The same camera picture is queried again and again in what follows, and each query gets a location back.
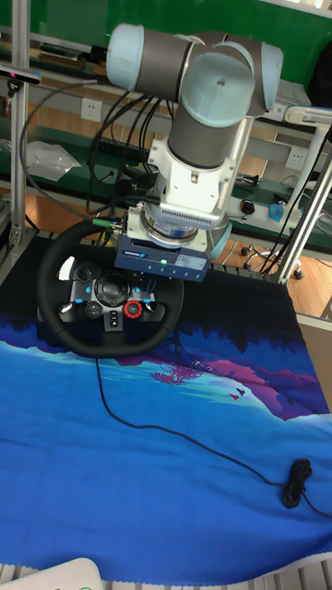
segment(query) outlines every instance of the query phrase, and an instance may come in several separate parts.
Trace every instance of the black steering wheel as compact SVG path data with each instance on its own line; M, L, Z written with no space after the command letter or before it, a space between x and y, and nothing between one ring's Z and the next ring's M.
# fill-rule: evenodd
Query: black steering wheel
M41 317L66 348L82 357L111 359L143 354L158 346L173 330L183 306L184 283L161 277L155 281L157 286L151 293L147 290L147 283L150 285L154 277L142 278L140 273L114 268L114 255L109 247L86 246L84 257L82 259L81 254L79 260L80 241L95 233L96 229L92 221L81 221L49 245L38 279ZM62 280L58 276L59 270L70 256L74 256L75 264L69 279ZM85 310L86 320L103 319L100 341L91 342L76 336L70 323L61 319L63 309L73 305ZM130 340L124 330L125 323L131 324L137 319L139 322L148 321L158 308L163 313L156 315L157 328L153 334Z

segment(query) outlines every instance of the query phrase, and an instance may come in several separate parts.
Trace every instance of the black cable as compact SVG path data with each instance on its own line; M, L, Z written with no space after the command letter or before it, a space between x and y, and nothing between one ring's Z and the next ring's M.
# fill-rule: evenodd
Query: black cable
M316 512L317 514L321 514L321 516L325 516L326 518L332 518L332 514L324 513L324 512L322 512L321 510L318 510L317 508L315 508L315 507L314 507L314 506L311 504L310 500L307 498L307 496L306 496L306 494L305 494L305 490L302 490L302 495L303 495L303 497L304 497L305 501L307 502L307 504L310 506L310 508L311 508L312 510L314 510L314 512Z
M98 359L95 359L95 361L96 361L96 368L97 368L97 375L98 375L98 383L99 383L99 388L100 388L100 392L101 392L101 401L102 401L106 411L111 416L111 418L113 418L117 422L120 422L120 424L124 424L124 426L128 426L129 428L134 428L139 431L154 430L154 431L167 432L168 434L173 434L174 436L179 436L180 438L183 438L186 441L189 441L190 443L195 444L196 446L199 446L200 448L204 449L205 451L208 451L209 453L215 454L216 456L221 457L222 459L226 459L226 461L231 461L235 465L238 465L240 467L243 467L244 469L247 469L248 471L251 471L256 476L258 476L260 479L262 479L268 486L273 486L275 488L283 488L284 489L283 501L284 501L284 504L287 508L296 507L299 504L300 498L302 495L304 497L305 501L310 506L310 508L312 508L312 510L314 510L317 514L321 514L322 516L325 516L326 518L332 518L332 514L324 513L322 511L318 510L317 508L315 508L311 504L311 502L308 500L307 496L305 495L304 482L312 474L312 469L310 467L310 461L308 459L297 459L296 461L294 461L294 463L291 467L289 481L286 484L285 483L278 483L275 481L270 481L265 476L263 476L261 473L259 473L259 471L257 471L253 467L250 467L246 463L243 463L242 461L239 461L238 459L234 459L234 457L230 457L227 454L220 453L219 451L216 451L215 449L212 449L211 447L207 446L206 444L203 444L202 442L199 442L196 439L193 439L191 436L188 436L187 434L184 434L183 432L172 431L169 428L165 428L164 426L159 426L157 424L132 424L131 422L128 422L127 420L123 420L122 418L119 418L119 416L116 416L116 414L114 414L112 412L112 410L109 408L109 406L106 402L106 398L105 398L105 394L104 394L103 386L102 386L102 380L101 380L100 364L99 364Z
M136 125L137 125L137 123L138 123L138 121L139 121L140 117L142 116L142 114L143 114L144 110L146 110L146 108L147 108L147 107L149 106L149 104L151 103L151 101L152 101L152 97L148 97L148 96L146 95L146 96L144 97L144 99L142 99L142 100L144 100L145 102L144 102L144 104L143 104L142 108L140 109L140 111L137 113L137 115L136 115L136 117L135 117L135 120L133 121L133 124L132 124L132 126L131 126L131 128L130 128L130 131L129 131L129 134L128 134L128 137L127 137L127 140L126 140L126 142L125 142L125 147L124 147L124 154L123 154L123 158L122 158L121 166L120 166L120 169L119 169L119 172L118 172L118 176L117 176L117 179L116 179L117 181L119 181L119 180L121 179L121 177L122 177L122 175L123 175L123 173L124 173L124 169L125 169L125 159L126 159L126 155L127 155L127 151L128 151L129 145L130 145L130 140L131 140L131 138L132 138L132 136L133 136L133 133L134 133L134 131L135 131L135 129L136 129Z
M142 424L142 425L141 424L139 424L139 425L132 424L131 422L127 422L127 420L123 420L122 418L119 418L118 416L116 416L116 414L114 414L107 405L107 402L105 399L105 394L103 391L103 386L102 386L100 365L99 365L98 359L95 359L95 361L96 361L96 367L97 367L98 382L99 382L99 387L100 387L100 391L101 391L101 400L102 400L103 405L105 406L106 411L110 414L110 416L114 420L116 420L117 422L120 422L120 424L124 424L125 426L129 426L130 428L134 428L139 431L155 430L155 431L168 432L169 434L173 434L174 436L180 436L181 438L186 439L190 443L196 444L197 446L201 447L202 449L205 449L209 453L216 454L218 457L222 457L223 459L226 459L227 461L231 461L232 463L235 463L236 465L239 465L241 467L244 467L245 469L248 469L252 473L255 473L255 475L257 475L259 478L263 479L263 481L265 481L265 483L267 483L269 486L274 486L276 488L283 488L284 487L284 485L285 485L284 483L275 483L273 481L270 481L269 479L265 478L265 476L263 476L261 473L259 473L259 471L256 471L253 467L248 466L246 463L242 463L241 461L238 461L237 459L234 459L233 457L229 457L227 454L220 453L219 451L216 451L215 449L212 449L211 447L206 446L202 442L196 441L195 439L193 439L191 436L188 436L187 434L183 434L182 432L178 432L178 431L172 431L171 429L168 429L168 428L165 428L164 426L159 426L156 424Z
M171 117L171 119L173 121L173 119L174 119L174 107L172 106L172 109L171 109L171 104L170 104L170 101L169 100L166 100L166 104L167 104L167 110L168 110L168 112L170 114L170 117Z
M320 262L321 265L327 266L327 268L332 268L332 265L328 265L326 262L324 262L324 260L319 260L319 258L316 258L317 262Z
M37 228L37 226L35 225L35 223L33 223L33 221L31 221L31 219L28 217L27 214L25 214L25 218L26 218L27 222L29 223L29 225L31 225L31 227L34 230L39 231L39 228Z
M44 96L43 99L41 99L39 102L37 102L36 106L32 109L27 121L24 123L23 129L22 129L22 133L19 139L19 159L21 161L22 164L22 168L23 171L27 177L27 179L29 180L30 184L37 189L37 191L42 195L45 196L47 199L49 199L50 201L52 201L53 203L55 203L56 205L60 206L62 209L65 209L66 211L69 211L69 213L74 213L74 215L77 215L78 217L82 218L82 219L89 219L86 215L79 213L79 211L76 211L75 209L72 209L70 206L65 205L65 203L61 203L60 201L58 201L57 199L53 198L51 195L48 195L48 193L46 193L31 177L30 172L28 170L26 161L25 161L25 155L24 155L24 140L25 140L25 136L27 134L27 130L28 130L28 126L31 123L31 120L33 118L33 116L35 115L35 113L40 109L40 107L46 102L48 101L51 97L55 96L56 94L60 94L61 92L65 92L66 90L70 90L70 89L74 89L74 88L78 88L80 86L96 86L96 84L100 84L100 83L104 83L104 80L99 81L99 80L84 80L84 81L80 81L80 82L75 82L75 84L67 84L66 86L62 86L61 88L57 88L55 90L52 90L51 92L49 92L48 94L46 94L46 96Z
M147 117L146 117L144 123L142 124L141 130L139 133L138 144L139 144L139 148L142 153L143 167L144 167L144 170L146 171L147 174L152 173L152 170L148 165L148 159L147 159L147 154L146 154L146 140L147 140L148 126L149 126L150 121L151 121L153 115L155 114L156 110L159 108L160 103L161 103L161 99L156 100L153 107L149 110L149 113L147 114Z
M142 98L144 98L144 96L145 95L142 95L138 99L131 100L130 102L128 102L128 104L126 104L124 107L122 107L113 117L109 118L108 121L105 120L103 125L101 126L101 129L97 132L97 134L94 136L94 138L91 142L89 157L88 157L90 178L89 178L89 189L88 189L87 199L86 199L86 211L90 215L96 215L97 213L101 213L102 211L105 211L106 209L112 207L113 206L113 199L114 199L114 195L112 195L110 201L106 205L98 207L97 209L94 209L94 210L91 210L89 208L91 194L92 194L93 180L94 180L94 168L95 168L95 164L96 164L98 145L101 141L101 136L102 136L103 132L107 129L107 127L109 127L112 124L113 121L116 121L116 119L119 119L127 111L130 111L130 109L132 109L136 104L138 104L139 102L142 101Z
M316 165L316 163L317 163L317 161L318 161L318 159L319 159L319 157L320 157L320 155L321 155L321 153L322 153L322 151L323 151L323 148L324 148L324 145L325 145L325 142L326 142L327 136L329 135L329 133L330 133L331 129L332 129L332 126L331 126L331 127L328 129L328 131L327 131L327 133L326 133L326 136L325 136L325 138L324 138L324 140L323 140L323 142L322 142L322 145L321 145L321 147L319 148L318 154L317 154L317 156L316 156L316 159L315 159L315 161L314 161L313 167L312 167L312 168L311 168L311 170L310 170L310 173L309 173L309 176L308 176L308 178L310 178L310 176L312 175L312 173L313 173L313 171L314 171L314 167L315 167L315 165ZM267 263L270 261L270 259L271 259L272 255L273 255L273 253L276 251L276 248L277 248L277 246L278 246L278 244L279 244L279 240L280 240L280 238L281 238L281 236L282 236L282 234L283 234L283 232L284 232L284 230L285 230L285 228L286 228L286 225L287 225L287 223L288 223L288 221L289 221L289 219L290 219L291 213L292 213L292 211L293 211L293 209L294 209L295 205L297 205L297 203L299 202L299 200L302 198L302 193L303 193L303 191L305 190L305 187L306 187L306 184L307 184L307 183L308 183L308 180L306 180L306 181L304 182L304 184L303 184L303 187L302 187L301 191L299 192L299 194L297 195L297 197L296 197L295 201L294 201L294 202L293 202L293 204L291 205L290 211L289 211L289 213L288 213L288 215L287 215L287 217L286 217L286 219L285 219L285 222L284 222L284 224L283 224L283 226L282 226L282 228L281 228L281 232L279 233L279 236L277 237L277 240L275 241L275 244L274 244L274 246L273 246L273 248L272 248L272 250L271 250L271 252L270 252L269 256L267 257L267 260L264 262L264 264L263 264L263 266L262 266L262 268L261 268L261 270L260 270L260 273L261 273L262 275L264 275L264 274L268 274L268 273L269 273L269 271L272 269L272 267L273 267L273 266L274 266L274 265L275 265L275 264L276 264L276 263L279 261L280 257L281 257L281 256L283 255L283 253L285 252L285 250L286 250L286 247L287 247L287 245L289 244L289 242L290 242L290 240L291 240L291 235L290 235L290 237L288 238L288 240L286 241L286 243L284 244L284 246L281 248L281 250L280 250L280 252L279 252L278 256L276 257L276 259L274 260L274 262L273 262L273 263L272 263L272 264L271 264L271 265L270 265L268 268L266 268L266 265L267 265Z
M94 149L94 153L97 156L97 152L98 152L98 149L99 149L99 146L100 146L100 142L101 142L101 139L102 139L102 134L104 133L105 129L107 128L107 124L110 121L111 115L115 111L116 107L127 97L128 94L129 94L129 90L127 90L126 92L124 92L124 94L122 94L118 98L118 100L115 101L115 103L112 105L112 107L110 108L110 110L107 112L107 114L106 114L106 116L105 116L105 118L103 120L103 123L101 125L101 128L98 130L98 132L96 133L96 135L94 136L94 138L92 139L92 141L91 141L91 143L89 145L89 153L88 153L88 162L87 163L88 163L88 166L89 166L90 173L92 173L93 178L97 182L102 182L102 179L97 178L96 174L94 173L94 168L92 170L91 167L90 167L92 149Z

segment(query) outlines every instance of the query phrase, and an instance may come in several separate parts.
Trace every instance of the green wall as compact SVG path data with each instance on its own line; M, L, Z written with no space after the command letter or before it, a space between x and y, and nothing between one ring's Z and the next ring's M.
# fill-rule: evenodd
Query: green wall
M11 0L0 0L0 24L10 26ZM81 43L107 43L120 22L170 33L222 30L277 45L282 77L305 86L331 40L332 19L258 0L31 0L31 30Z

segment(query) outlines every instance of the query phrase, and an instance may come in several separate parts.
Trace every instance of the printed fabric mat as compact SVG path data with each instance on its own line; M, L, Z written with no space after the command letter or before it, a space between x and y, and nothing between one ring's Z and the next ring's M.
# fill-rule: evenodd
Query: printed fabric mat
M304 499L183 438L134 430L101 401L95 360L36 331L34 238L0 288L0 561L46 568L88 557L106 580L221 585L332 550ZM149 354L101 360L122 419L180 431L287 482L332 513L332 419L281 286L210 271L185 284L181 319Z

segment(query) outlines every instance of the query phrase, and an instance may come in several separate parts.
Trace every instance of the electrical outlet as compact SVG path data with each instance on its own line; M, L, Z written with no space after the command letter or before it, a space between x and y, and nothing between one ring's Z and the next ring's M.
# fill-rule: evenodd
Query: electrical outlet
M101 100L82 99L81 117L88 121L101 121Z
M286 162L286 168L291 168L292 170L298 171L301 170L307 153L308 152L306 149L302 149L301 147L292 147L289 158Z

